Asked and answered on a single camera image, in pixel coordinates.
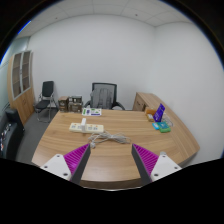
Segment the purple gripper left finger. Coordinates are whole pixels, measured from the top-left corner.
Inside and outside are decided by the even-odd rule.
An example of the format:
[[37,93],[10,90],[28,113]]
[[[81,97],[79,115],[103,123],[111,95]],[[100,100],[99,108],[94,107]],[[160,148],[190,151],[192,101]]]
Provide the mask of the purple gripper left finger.
[[56,154],[42,165],[41,169],[75,184],[79,184],[90,153],[90,145],[86,144],[65,155]]

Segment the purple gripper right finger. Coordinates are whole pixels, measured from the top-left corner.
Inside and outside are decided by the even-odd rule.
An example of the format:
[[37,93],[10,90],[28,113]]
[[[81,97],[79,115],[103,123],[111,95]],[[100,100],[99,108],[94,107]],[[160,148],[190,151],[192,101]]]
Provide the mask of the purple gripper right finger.
[[132,145],[132,156],[138,168],[143,185],[155,182],[165,176],[181,170],[181,167],[165,152],[159,155],[137,144]]

